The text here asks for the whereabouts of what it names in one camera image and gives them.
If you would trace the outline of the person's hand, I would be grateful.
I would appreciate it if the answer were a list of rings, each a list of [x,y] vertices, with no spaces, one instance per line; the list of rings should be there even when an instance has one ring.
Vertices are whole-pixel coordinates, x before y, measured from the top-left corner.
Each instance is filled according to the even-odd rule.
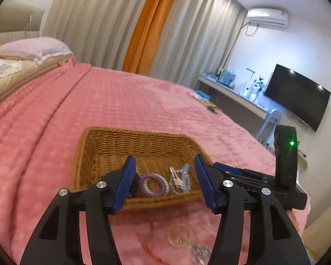
[[[295,227],[296,231],[299,231],[299,223],[297,221],[297,218],[293,214],[293,212],[291,210],[287,209],[286,214],[289,217],[289,219],[291,220],[291,222],[293,223],[293,226]]]

